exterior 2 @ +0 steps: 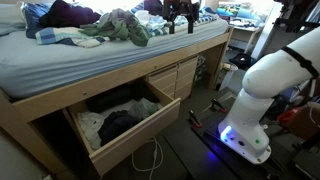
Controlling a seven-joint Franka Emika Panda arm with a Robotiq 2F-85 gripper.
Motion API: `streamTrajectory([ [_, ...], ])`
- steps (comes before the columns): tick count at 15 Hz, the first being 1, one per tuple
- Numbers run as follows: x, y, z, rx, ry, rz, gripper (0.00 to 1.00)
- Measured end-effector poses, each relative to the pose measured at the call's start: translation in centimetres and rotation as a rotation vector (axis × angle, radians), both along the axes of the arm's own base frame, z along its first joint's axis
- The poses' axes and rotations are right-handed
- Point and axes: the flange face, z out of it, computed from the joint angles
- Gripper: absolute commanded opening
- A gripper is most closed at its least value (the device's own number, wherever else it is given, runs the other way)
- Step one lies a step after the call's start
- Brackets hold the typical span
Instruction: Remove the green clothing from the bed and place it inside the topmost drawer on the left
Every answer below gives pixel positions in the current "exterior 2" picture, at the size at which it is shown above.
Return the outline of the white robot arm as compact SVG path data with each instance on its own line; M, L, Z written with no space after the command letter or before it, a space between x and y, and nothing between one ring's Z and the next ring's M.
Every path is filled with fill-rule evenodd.
M276 95L306 81L315 84L319 73L320 27L316 27L246 71L241 91L218 124L219 139L250 163L265 162L271 147L259 121Z

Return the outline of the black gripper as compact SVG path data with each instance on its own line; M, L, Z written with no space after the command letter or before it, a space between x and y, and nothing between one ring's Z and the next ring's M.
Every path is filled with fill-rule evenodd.
M191 0L163 0L162 17L169 20L169 34L175 33L174 19L185 16L188 20L188 33L193 33L193 23L199 18L199 3Z

